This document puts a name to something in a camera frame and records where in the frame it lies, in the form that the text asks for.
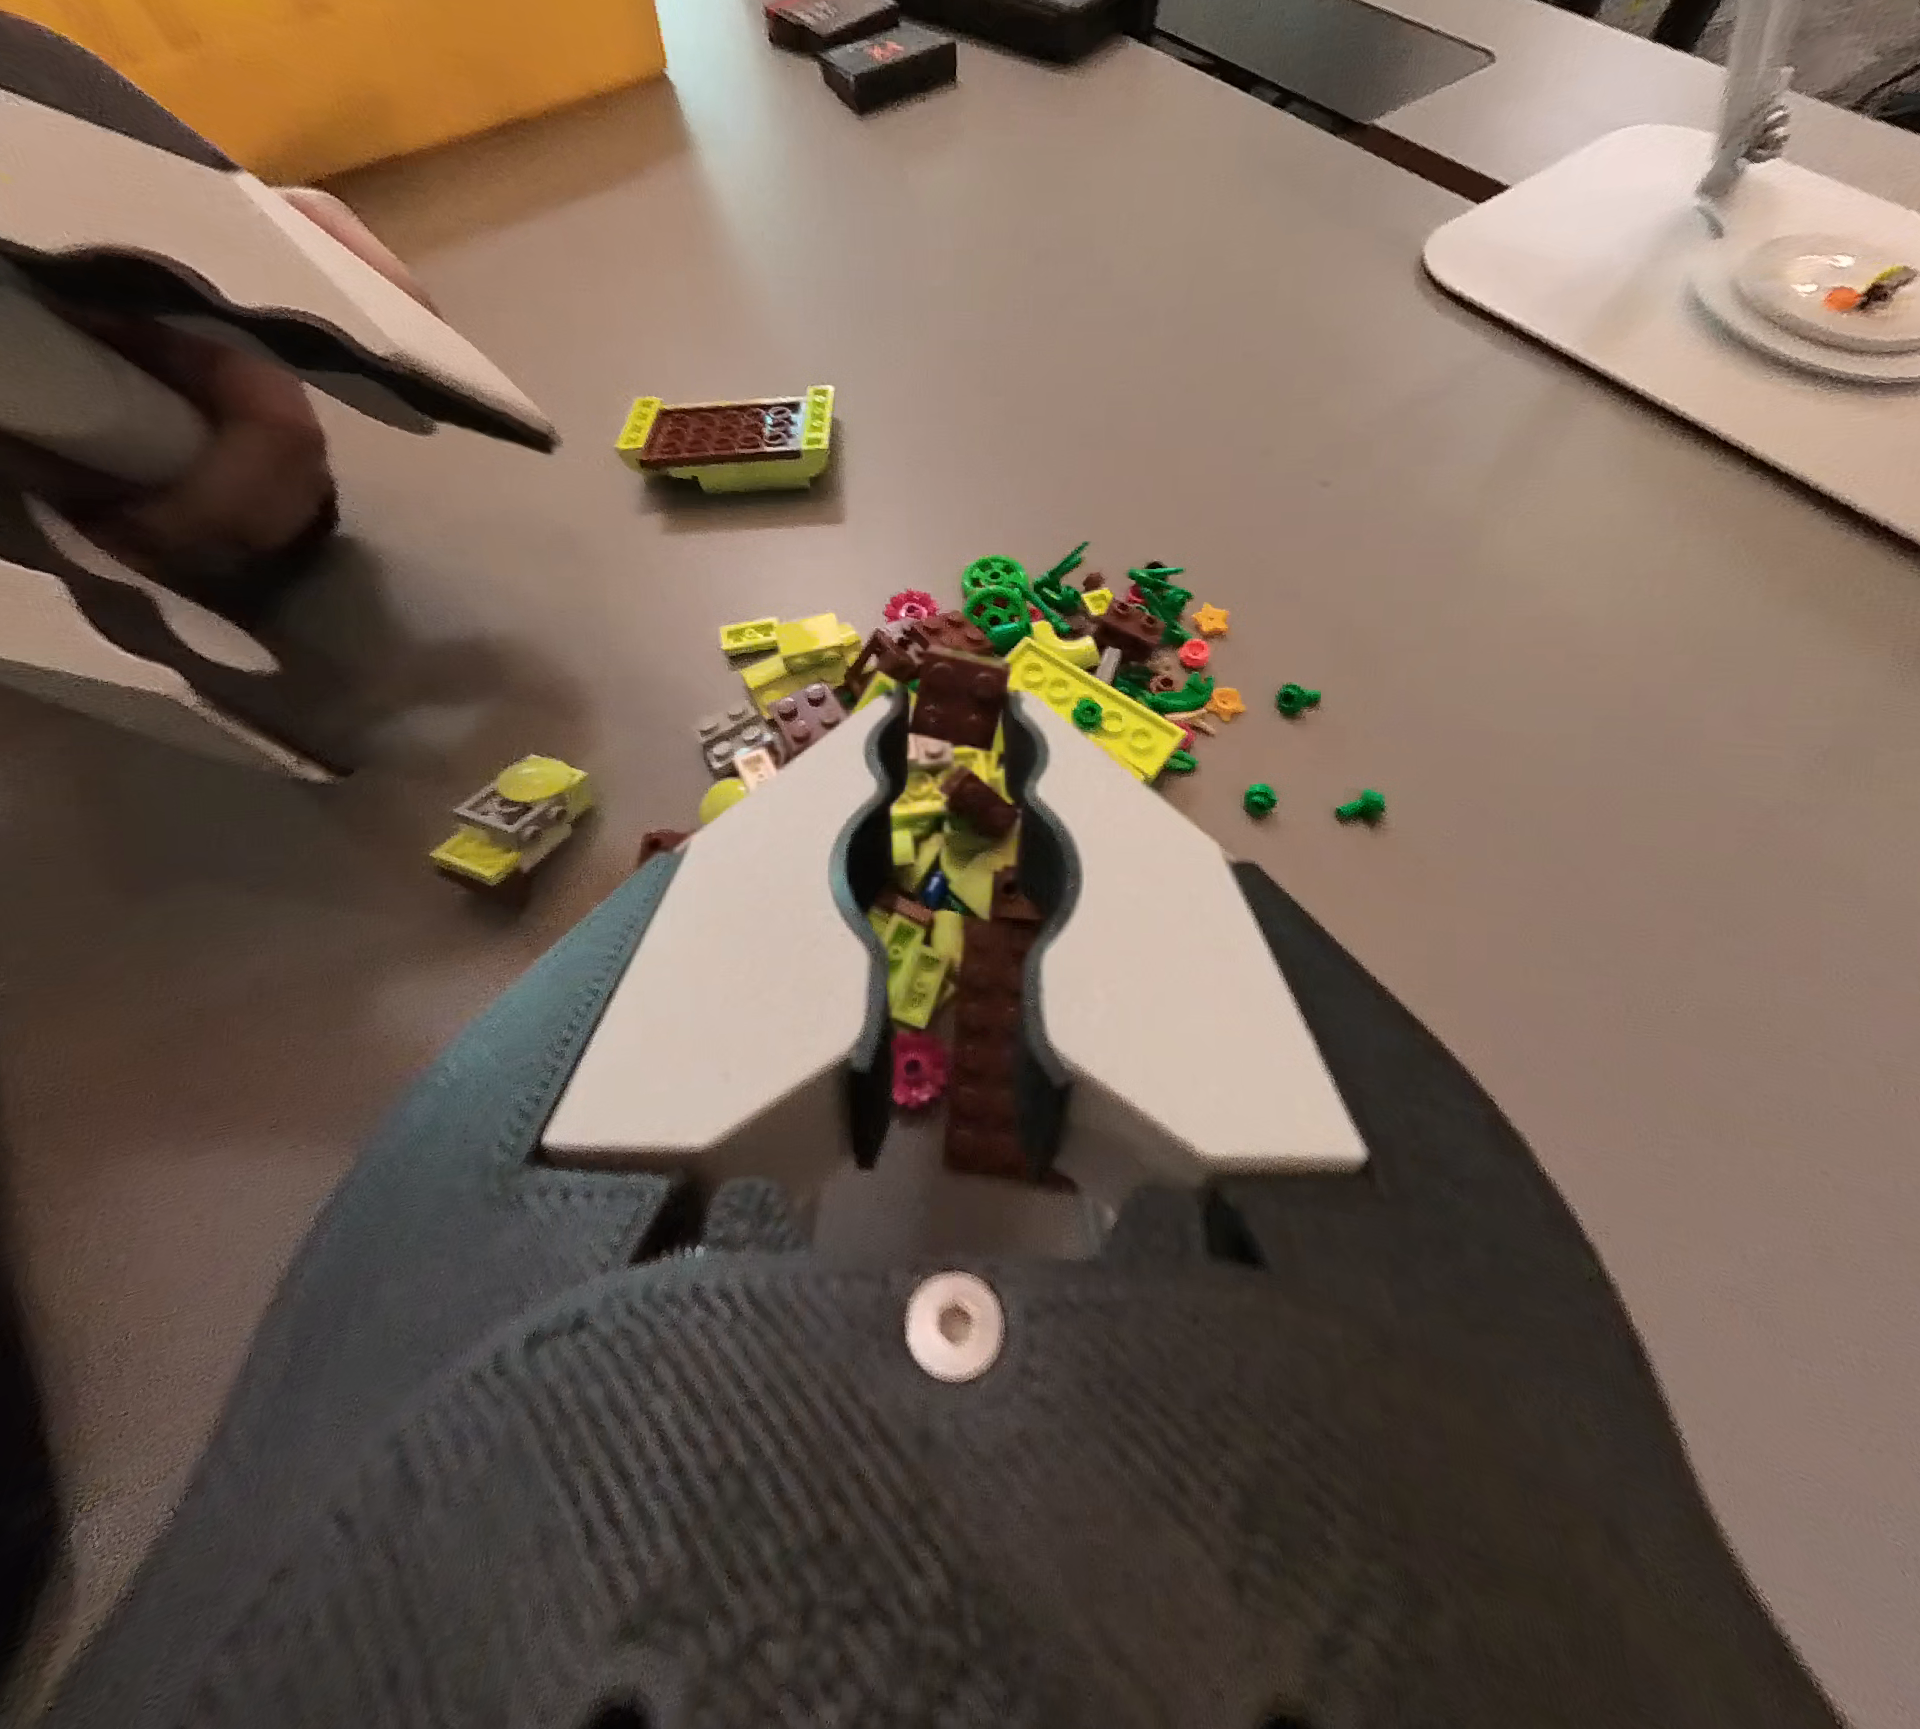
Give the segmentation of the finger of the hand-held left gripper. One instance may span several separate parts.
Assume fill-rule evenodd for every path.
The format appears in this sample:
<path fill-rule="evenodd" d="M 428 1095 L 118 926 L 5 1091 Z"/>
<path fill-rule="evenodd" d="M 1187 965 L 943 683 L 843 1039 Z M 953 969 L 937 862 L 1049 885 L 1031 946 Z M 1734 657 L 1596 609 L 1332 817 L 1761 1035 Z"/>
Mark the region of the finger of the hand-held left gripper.
<path fill-rule="evenodd" d="M 465 336 L 251 172 L 3 100 L 5 259 L 55 298 L 246 346 L 396 429 L 561 437 Z"/>
<path fill-rule="evenodd" d="M 342 777 L 322 663 L 126 568 L 16 493 L 3 503 L 3 681 L 197 756 L 317 784 Z"/>

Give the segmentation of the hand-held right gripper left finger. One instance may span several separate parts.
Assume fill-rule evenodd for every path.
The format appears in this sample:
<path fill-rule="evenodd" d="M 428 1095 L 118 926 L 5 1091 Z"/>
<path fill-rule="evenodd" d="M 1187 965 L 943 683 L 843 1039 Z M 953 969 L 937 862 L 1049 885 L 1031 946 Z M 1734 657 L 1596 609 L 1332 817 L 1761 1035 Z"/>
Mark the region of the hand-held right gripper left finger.
<path fill-rule="evenodd" d="M 540 1137 L 564 1167 L 873 1169 L 891 1128 L 889 969 L 868 893 L 906 701 L 835 734 L 669 856 L 664 889 Z"/>

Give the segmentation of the white monitor stand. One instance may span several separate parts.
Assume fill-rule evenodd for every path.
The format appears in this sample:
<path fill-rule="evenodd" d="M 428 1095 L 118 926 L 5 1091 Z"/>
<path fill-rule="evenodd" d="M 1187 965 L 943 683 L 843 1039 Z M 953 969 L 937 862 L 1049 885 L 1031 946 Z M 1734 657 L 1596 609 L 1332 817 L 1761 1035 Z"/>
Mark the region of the white monitor stand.
<path fill-rule="evenodd" d="M 1800 5 L 1739 0 L 1715 133 L 1592 140 L 1433 232 L 1423 265 L 1455 300 L 1916 542 L 1916 282 L 1862 317 L 1822 298 L 1916 268 L 1919 218 L 1788 161 Z"/>

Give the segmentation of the person's left hand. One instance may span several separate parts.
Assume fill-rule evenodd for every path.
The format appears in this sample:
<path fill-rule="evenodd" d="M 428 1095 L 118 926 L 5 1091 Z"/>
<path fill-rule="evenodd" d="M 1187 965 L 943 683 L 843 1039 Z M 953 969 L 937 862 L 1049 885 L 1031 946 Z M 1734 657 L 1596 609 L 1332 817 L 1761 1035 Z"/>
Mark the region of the person's left hand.
<path fill-rule="evenodd" d="M 218 398 L 202 456 L 139 487 L 5 437 L 5 484 L 37 495 L 84 540 L 187 595 L 268 592 L 341 525 L 325 429 L 300 388 Z"/>

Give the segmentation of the pile of loose toy bricks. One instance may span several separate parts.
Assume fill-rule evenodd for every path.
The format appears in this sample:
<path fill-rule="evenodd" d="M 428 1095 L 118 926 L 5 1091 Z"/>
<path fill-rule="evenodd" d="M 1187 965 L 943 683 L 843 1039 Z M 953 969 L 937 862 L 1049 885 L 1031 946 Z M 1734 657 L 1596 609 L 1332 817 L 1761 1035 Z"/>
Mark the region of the pile of loose toy bricks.
<path fill-rule="evenodd" d="M 884 833 L 891 872 L 868 893 L 893 1019 L 891 1099 L 905 1111 L 943 1111 L 950 1170 L 1053 1187 L 1076 1182 L 1031 1170 L 1017 1125 L 1022 963 L 1041 914 L 1019 887 L 1022 810 L 1006 774 L 1006 707 L 986 751 L 913 736 L 908 719 L 929 650 L 996 657 L 1010 676 L 1006 704 L 1014 690 L 1039 695 L 1154 795 L 1187 774 L 1192 729 L 1236 709 L 1236 698 L 1205 671 L 1176 676 L 1161 665 L 1172 657 L 1166 636 L 1187 635 L 1179 621 L 1154 615 L 1187 602 L 1181 574 L 1137 571 L 1137 591 L 1114 597 L 1081 586 L 1082 556 L 1074 549 L 1041 577 L 1008 559 L 976 560 L 962 574 L 956 609 L 903 591 L 862 633 L 841 687 L 812 683 L 777 703 L 759 703 L 743 671 L 774 649 L 774 625 L 795 617 L 738 618 L 718 633 L 737 676 L 734 703 L 752 701 L 781 734 L 779 763 L 766 751 L 734 759 L 751 789 L 857 710 L 896 695 L 906 701 L 905 774 Z"/>

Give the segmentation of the large lime brick assembly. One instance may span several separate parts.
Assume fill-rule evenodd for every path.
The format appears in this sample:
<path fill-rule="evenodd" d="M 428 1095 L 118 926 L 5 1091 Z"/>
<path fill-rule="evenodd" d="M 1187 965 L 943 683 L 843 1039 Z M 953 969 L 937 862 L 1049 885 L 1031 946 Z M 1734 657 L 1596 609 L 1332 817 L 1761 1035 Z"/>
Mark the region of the large lime brick assembly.
<path fill-rule="evenodd" d="M 808 491 L 832 458 L 836 388 L 800 396 L 666 403 L 637 398 L 615 453 L 646 479 L 679 479 L 705 495 Z"/>

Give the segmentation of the lime brown brick chunk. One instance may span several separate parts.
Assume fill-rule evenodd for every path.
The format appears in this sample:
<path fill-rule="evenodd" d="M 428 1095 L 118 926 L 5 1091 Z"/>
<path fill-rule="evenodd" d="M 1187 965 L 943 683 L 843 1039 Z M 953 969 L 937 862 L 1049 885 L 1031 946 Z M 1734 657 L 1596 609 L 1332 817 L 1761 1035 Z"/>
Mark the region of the lime brown brick chunk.
<path fill-rule="evenodd" d="M 587 769 L 518 756 L 453 810 L 454 831 L 428 853 L 428 865 L 471 891 L 512 893 L 577 834 L 597 803 Z"/>

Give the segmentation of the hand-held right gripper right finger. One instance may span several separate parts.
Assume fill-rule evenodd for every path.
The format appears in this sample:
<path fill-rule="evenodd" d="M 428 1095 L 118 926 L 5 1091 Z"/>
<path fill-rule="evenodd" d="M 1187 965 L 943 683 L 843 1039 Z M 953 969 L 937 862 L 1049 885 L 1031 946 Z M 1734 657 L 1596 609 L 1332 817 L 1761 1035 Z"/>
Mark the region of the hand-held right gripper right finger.
<path fill-rule="evenodd" d="M 1337 1088 L 1236 869 L 1034 692 L 1006 704 L 1024 1165 L 1081 1187 L 1356 1173 Z"/>

